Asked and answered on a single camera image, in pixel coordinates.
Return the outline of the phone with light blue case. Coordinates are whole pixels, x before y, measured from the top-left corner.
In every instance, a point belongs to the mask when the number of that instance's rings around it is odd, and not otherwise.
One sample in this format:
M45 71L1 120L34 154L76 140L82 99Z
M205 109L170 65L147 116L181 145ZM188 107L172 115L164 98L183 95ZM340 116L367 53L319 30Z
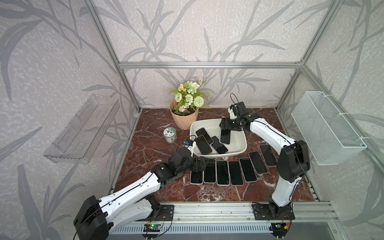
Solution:
M214 184L216 183L216 160L209 159L206 169L204 170L204 183Z

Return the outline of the phone with pink case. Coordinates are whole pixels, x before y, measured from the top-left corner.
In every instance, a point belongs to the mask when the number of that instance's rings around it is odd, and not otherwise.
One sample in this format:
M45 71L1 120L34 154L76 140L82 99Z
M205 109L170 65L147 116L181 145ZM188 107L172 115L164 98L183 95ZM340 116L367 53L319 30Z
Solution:
M198 172L191 172L190 175L190 183L193 185L201 185L204 181L204 172L198 171Z

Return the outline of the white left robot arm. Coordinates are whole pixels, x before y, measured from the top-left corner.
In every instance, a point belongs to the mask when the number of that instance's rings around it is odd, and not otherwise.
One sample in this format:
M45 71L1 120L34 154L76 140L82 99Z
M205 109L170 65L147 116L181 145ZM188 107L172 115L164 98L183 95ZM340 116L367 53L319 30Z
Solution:
M87 198L74 219L74 237L105 240L124 225L156 218L161 205L153 193L175 182L179 175L206 169L209 159L195 158L193 150L193 146L178 149L169 160L155 165L143 177L116 193L100 199L95 196Z

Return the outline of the large phone grey case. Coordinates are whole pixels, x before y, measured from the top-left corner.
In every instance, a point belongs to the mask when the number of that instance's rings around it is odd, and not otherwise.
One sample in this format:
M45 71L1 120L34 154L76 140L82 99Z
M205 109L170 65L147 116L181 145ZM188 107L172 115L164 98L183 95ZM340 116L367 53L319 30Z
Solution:
M240 158L240 164L243 171L244 179L247 183L256 182L258 180L256 172L250 158Z

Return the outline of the phone with cream case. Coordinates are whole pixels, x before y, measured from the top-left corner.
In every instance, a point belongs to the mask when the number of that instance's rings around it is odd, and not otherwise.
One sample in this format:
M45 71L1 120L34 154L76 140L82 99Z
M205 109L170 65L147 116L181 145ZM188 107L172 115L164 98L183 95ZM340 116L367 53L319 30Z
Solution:
M217 172L217 184L219 186L229 186L229 165L225 160L216 161L216 172Z

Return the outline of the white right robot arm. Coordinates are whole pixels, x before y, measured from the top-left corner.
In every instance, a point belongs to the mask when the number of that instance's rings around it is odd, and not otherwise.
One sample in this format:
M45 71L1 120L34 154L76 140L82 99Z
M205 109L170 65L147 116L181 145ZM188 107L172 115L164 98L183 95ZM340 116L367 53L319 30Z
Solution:
M279 179L267 204L255 204L255 219L294 219L292 197L299 182L311 168L306 142L296 141L284 135L257 114L222 118L219 124L223 130L251 131L262 138L278 154L277 171Z

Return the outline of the small phone pink case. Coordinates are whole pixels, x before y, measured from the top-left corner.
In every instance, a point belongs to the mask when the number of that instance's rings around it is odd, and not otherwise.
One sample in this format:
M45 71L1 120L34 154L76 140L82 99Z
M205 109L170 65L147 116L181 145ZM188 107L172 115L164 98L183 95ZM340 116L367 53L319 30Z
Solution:
M268 167L274 167L277 165L277 159L274 155L272 147L270 145L260 145L261 152L263 154L265 163Z

